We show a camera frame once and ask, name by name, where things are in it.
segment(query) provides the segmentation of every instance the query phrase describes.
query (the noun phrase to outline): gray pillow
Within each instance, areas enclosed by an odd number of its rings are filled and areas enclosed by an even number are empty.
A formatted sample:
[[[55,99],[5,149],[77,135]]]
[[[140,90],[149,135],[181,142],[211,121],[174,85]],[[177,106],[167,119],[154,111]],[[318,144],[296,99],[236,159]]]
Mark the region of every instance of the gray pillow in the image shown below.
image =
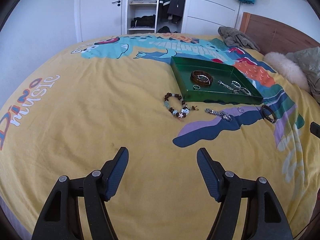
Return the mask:
[[[297,63],[305,73],[311,94],[320,104],[320,48],[304,49],[290,52],[286,57]]]

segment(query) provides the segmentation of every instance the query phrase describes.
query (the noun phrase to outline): white wall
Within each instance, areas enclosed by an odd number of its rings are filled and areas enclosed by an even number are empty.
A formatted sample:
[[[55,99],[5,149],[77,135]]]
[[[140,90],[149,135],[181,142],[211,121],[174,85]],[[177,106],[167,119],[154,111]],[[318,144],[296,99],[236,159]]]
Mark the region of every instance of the white wall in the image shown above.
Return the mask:
[[[0,32],[0,108],[50,57],[77,42],[75,0],[20,0]]]
[[[320,20],[306,0],[256,0],[255,4],[241,4],[237,29],[243,12],[285,23],[320,42]]]

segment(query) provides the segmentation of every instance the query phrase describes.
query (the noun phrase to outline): door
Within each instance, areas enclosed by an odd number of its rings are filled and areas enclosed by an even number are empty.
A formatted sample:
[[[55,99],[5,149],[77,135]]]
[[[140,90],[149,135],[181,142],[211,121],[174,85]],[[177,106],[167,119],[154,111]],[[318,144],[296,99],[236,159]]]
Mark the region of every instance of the door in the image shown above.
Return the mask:
[[[80,0],[82,40],[121,35],[122,0]]]

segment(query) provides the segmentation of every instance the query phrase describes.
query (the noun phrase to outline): gray blanket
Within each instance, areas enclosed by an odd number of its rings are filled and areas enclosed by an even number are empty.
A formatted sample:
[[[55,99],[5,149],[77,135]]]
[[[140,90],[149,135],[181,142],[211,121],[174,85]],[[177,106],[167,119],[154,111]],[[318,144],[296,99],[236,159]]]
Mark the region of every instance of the gray blanket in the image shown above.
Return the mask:
[[[230,27],[219,27],[218,33],[228,47],[239,46],[260,51],[258,45],[248,35],[237,29]]]
[[[286,57],[299,65],[307,77],[312,96],[320,104],[320,48],[290,52]]]

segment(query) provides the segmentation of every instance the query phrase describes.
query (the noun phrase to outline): wooden headboard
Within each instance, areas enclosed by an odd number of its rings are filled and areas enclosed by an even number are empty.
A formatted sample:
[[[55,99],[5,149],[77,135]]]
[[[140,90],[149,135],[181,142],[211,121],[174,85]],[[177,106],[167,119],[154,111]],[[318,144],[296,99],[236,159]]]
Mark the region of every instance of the wooden headboard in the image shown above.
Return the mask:
[[[240,31],[257,43],[263,55],[320,47],[319,42],[287,24],[247,12],[243,13]]]

